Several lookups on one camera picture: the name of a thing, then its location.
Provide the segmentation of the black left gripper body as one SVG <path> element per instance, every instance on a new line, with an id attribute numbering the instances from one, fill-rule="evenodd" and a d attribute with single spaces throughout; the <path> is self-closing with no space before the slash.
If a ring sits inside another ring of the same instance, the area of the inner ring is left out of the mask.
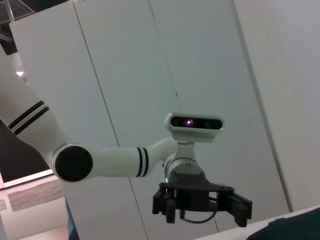
<path id="1" fill-rule="evenodd" d="M 172 182 L 162 182 L 160 187 L 175 190 L 176 210 L 190 212 L 215 212 L 218 210 L 217 194 L 235 192 L 233 187 L 211 183 L 203 173 L 177 173 Z"/>

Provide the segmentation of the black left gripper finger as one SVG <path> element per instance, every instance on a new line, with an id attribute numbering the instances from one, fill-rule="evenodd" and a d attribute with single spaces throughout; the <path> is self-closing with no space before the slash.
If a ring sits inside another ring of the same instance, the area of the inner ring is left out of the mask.
<path id="1" fill-rule="evenodd" d="M 165 216 L 167 223 L 175 223 L 176 221 L 176 200 L 175 190 L 167 190 L 160 187 L 153 195 L 152 199 L 152 214 L 162 214 Z"/>
<path id="2" fill-rule="evenodd" d="M 253 202 L 235 192 L 219 192 L 216 204 L 218 212 L 228 212 L 241 228 L 245 228 L 248 220 L 252 219 Z"/>

